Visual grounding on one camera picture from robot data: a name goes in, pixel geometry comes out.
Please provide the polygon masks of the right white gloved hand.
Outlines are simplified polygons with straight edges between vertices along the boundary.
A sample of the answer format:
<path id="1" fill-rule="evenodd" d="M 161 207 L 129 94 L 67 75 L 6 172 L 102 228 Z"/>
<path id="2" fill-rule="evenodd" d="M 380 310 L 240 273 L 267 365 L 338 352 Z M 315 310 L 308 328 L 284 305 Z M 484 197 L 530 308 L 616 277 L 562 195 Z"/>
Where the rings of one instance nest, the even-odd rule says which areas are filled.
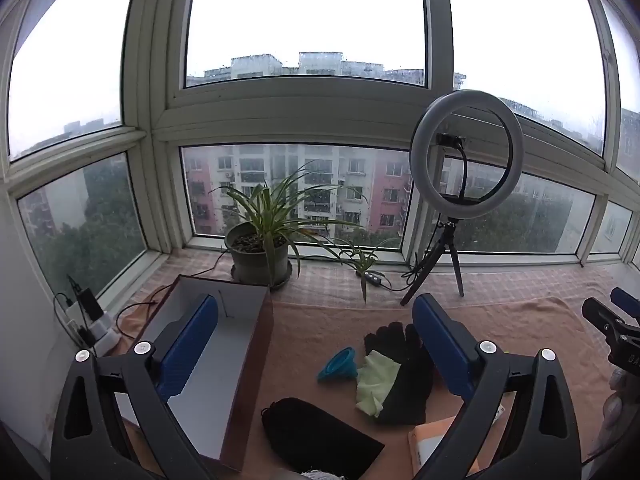
<path id="1" fill-rule="evenodd" d="M 619 439 L 639 411 L 639 377 L 615 367 L 608 382 L 612 394 L 602 408 L 603 422 L 598 437 L 600 450 Z"/>

